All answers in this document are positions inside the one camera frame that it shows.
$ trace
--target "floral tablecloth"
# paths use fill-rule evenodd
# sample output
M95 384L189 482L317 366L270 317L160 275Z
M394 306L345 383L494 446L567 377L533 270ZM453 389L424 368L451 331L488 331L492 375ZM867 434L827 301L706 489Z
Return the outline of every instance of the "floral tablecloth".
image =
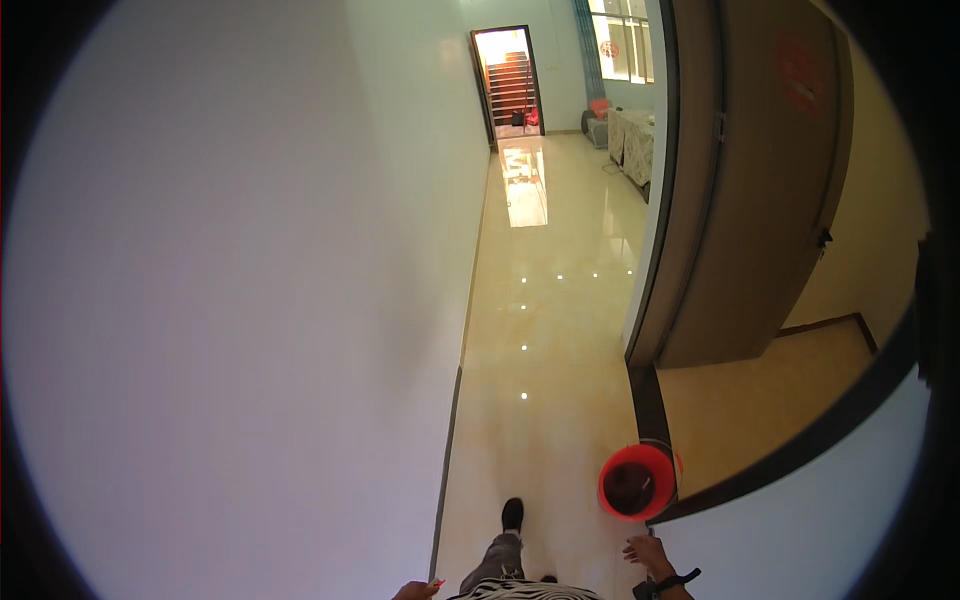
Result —
M650 180L654 165L654 112L643 108L608 110L610 156L637 185Z

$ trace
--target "person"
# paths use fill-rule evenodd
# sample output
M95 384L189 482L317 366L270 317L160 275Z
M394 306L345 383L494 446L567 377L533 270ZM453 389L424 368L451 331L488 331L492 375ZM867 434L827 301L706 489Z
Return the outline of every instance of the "person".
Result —
M603 600L589 589L574 588L558 583L557 577L547 575L540 581L530 581L523 573L520 563L520 526L523 523L523 501L510 498L500 514L503 533L493 538L484 554L483 561L460 584L459 595L465 600ZM663 544L653 536L635 536L627 539L623 560L642 564L647 574L657 583L676 577L677 571L666 558ZM439 591L425 582L410 582L394 596L394 600L427 600ZM659 592L662 600L693 600L682 583Z

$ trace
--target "curtain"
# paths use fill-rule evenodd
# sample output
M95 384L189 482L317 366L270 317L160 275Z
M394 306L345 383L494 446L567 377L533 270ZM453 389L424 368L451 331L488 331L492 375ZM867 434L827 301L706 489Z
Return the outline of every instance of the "curtain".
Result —
M593 31L588 0L570 0L573 17L577 21L577 37L580 38L580 56L584 60L584 81L587 82L587 104L607 97L600 76L600 57L597 55L597 36Z

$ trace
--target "hand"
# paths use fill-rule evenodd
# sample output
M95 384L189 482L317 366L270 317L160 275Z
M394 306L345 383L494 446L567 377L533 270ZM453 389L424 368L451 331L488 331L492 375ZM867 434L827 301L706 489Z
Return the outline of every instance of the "hand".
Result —
M430 586L423 581L406 584L394 596L394 600L427 600L440 591L440 586Z
M663 543L660 538L653 536L635 536L627 539L629 544L623 549L623 560L631 563L640 563L647 567L647 571L657 581L663 581L671 575L676 575L673 565L666 558Z

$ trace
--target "brown door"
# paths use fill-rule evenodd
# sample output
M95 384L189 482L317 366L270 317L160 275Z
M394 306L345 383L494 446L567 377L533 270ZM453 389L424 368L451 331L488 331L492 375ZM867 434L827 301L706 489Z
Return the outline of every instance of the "brown door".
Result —
M665 369L767 348L820 255L850 151L850 50L832 22L806 0L721 0L719 11L722 143Z

